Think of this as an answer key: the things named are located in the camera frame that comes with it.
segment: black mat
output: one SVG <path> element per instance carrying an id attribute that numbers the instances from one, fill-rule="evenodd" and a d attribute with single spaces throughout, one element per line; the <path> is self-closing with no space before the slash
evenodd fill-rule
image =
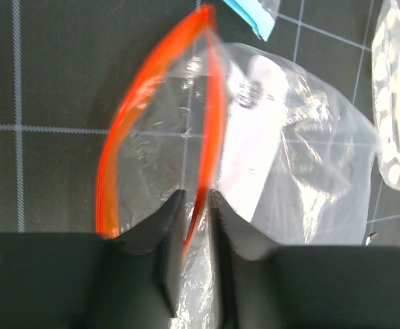
<path id="1" fill-rule="evenodd" d="M 267 43 L 221 0 L 220 37 L 295 60 L 370 120 L 381 0 L 282 0 Z M 0 231 L 94 229 L 99 154 L 145 56 L 195 0 L 0 0 Z M 400 193 L 373 167 L 368 233 L 400 244 Z"/>

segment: white label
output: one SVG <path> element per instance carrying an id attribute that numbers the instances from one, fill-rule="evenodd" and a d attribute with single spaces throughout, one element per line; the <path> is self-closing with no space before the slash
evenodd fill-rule
<path id="1" fill-rule="evenodd" d="M 251 221 L 286 122 L 288 82 L 274 62 L 253 56 L 247 77 L 231 65 L 227 83 L 234 101 L 228 108 L 218 189 L 237 214 Z"/>

